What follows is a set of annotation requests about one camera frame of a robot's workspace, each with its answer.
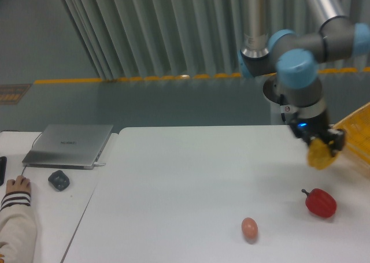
black device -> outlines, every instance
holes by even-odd
[[[6,157],[0,157],[0,186],[4,184],[6,171]]]
[[[48,181],[58,191],[63,191],[69,186],[69,178],[67,175],[64,174],[62,170],[53,172],[49,176]]]

egg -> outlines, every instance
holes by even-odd
[[[256,222],[252,218],[245,218],[242,221],[242,232],[247,239],[255,239],[258,234],[258,226]]]

laptop lid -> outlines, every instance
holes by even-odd
[[[50,124],[23,159],[25,166],[93,169],[112,125]]]

white sleeve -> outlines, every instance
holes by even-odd
[[[27,192],[6,194],[0,209],[0,263],[31,263],[36,222]]]

striped sleeve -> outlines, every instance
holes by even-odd
[[[31,206],[31,194],[21,191],[6,194],[2,199],[0,211],[15,204]]]

